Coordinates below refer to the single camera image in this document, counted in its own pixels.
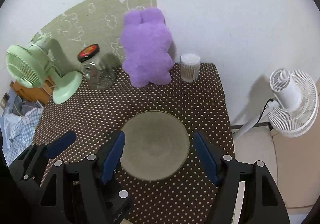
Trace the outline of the white ceramic bowl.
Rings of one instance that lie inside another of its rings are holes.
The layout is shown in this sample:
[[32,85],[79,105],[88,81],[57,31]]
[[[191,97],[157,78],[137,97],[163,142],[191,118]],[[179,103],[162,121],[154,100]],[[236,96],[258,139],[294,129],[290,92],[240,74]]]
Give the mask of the white ceramic bowl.
[[129,119],[121,166],[143,181],[158,181],[174,175],[185,163],[190,139],[184,124],[163,111],[146,111]]

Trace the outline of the blue checkered blanket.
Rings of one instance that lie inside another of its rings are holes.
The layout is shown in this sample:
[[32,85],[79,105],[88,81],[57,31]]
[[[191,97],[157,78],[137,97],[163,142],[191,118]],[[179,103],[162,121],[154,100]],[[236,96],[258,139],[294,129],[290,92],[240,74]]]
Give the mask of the blue checkered blanket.
[[1,115],[1,149],[7,165],[31,145],[43,113],[40,102],[27,102],[15,93],[9,95],[8,105]]

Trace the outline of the orange wooden headboard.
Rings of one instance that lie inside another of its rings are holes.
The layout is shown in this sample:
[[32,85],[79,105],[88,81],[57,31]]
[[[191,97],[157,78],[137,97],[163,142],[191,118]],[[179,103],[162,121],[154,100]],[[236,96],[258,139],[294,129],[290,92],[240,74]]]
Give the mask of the orange wooden headboard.
[[41,87],[33,87],[32,89],[22,86],[17,81],[10,83],[12,90],[22,99],[25,99],[29,102],[39,101],[44,105],[48,103],[48,100],[53,94],[54,86],[54,82],[49,77],[45,80]]

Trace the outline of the green desk fan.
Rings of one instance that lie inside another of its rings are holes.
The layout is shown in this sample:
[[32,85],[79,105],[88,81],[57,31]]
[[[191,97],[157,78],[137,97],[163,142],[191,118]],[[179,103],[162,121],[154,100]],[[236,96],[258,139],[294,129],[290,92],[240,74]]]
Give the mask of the green desk fan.
[[53,101],[62,104],[76,93],[82,82],[82,73],[72,71],[64,76],[49,58],[51,39],[41,35],[28,48],[11,45],[6,51],[7,70],[22,86],[42,87],[50,78],[54,82]]

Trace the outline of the glass jar with red lid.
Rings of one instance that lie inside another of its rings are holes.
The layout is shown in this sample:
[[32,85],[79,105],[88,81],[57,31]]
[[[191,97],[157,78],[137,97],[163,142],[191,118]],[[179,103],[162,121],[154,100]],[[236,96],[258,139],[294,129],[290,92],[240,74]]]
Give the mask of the glass jar with red lid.
[[112,67],[103,60],[98,44],[85,47],[77,55],[81,71],[87,79],[88,84],[95,90],[109,89],[115,81]]

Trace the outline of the white standing fan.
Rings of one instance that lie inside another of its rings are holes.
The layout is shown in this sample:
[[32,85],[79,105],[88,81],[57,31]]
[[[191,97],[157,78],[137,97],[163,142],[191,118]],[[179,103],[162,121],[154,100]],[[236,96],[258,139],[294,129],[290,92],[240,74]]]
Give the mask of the white standing fan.
[[269,78],[273,93],[263,109],[233,134],[244,135],[264,117],[272,128],[288,138],[305,134],[316,120],[319,98],[316,83],[302,70],[285,68],[274,71]]

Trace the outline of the purple plush toy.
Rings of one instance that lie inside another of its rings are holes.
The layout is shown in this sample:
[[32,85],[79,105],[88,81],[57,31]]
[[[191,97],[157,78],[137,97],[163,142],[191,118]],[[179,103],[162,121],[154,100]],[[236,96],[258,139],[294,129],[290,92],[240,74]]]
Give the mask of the purple plush toy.
[[168,50],[172,35],[160,9],[150,7],[125,14],[120,43],[125,60],[122,69],[136,88],[148,84],[168,85],[174,66]]

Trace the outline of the cotton swab container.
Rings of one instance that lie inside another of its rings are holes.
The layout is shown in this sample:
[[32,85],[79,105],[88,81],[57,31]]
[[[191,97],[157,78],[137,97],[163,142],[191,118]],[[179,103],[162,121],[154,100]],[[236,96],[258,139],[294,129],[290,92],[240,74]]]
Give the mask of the cotton swab container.
[[198,79],[201,66],[201,58],[192,53],[186,53],[180,56],[181,78],[188,83]]

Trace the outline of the wall power socket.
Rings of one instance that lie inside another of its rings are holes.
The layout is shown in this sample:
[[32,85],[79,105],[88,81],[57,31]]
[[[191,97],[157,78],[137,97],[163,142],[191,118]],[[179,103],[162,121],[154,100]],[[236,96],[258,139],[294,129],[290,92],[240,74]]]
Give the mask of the wall power socket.
[[5,110],[5,108],[7,107],[9,99],[10,95],[6,92],[0,102],[0,106],[3,110]]

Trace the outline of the green patterned wall board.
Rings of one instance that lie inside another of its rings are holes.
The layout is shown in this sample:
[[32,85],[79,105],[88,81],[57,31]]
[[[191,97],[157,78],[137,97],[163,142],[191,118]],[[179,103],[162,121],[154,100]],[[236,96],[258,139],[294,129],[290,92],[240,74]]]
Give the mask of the green patterned wall board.
[[155,7],[157,0],[85,0],[64,11],[33,36],[46,34],[59,42],[67,59],[78,65],[77,55],[85,47],[98,44],[102,54],[125,58],[119,38],[124,15],[135,9]]

